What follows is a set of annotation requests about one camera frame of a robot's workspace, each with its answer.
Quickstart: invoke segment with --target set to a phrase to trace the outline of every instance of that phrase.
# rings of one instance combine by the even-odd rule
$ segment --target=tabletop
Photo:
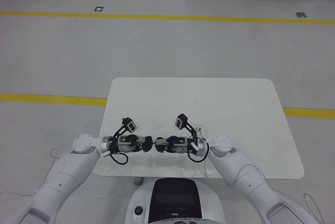
[[[167,138],[187,136],[175,127],[184,113],[201,128],[204,138],[228,135],[245,151],[268,179],[299,179],[304,168],[273,83],[264,78],[116,78],[110,87],[100,136],[112,136],[122,118],[137,126],[134,134]],[[100,176],[154,176],[222,178],[207,159],[192,162],[186,154],[128,153],[118,165],[100,158],[94,173]]]

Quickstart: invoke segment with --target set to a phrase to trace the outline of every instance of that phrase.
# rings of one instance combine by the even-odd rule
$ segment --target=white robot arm
[[[248,156],[234,147],[230,137],[213,136],[206,142],[210,146],[207,157],[225,181],[247,197],[263,224],[319,224],[302,206],[271,188]]]
[[[126,164],[128,157],[124,153],[151,149],[151,136],[122,135],[126,131],[133,133],[136,129],[133,120],[125,118],[122,127],[112,137],[93,138],[89,134],[77,137],[71,152],[61,156],[52,166],[32,200],[10,216],[6,224],[54,223],[64,202],[88,178],[100,157],[110,156],[116,163]],[[118,162],[113,157],[116,154],[125,155],[126,162]]]
[[[61,156],[32,200],[6,223],[54,223],[63,203],[84,183],[104,152],[102,142],[103,138],[94,139],[88,134],[76,138],[71,153]]]

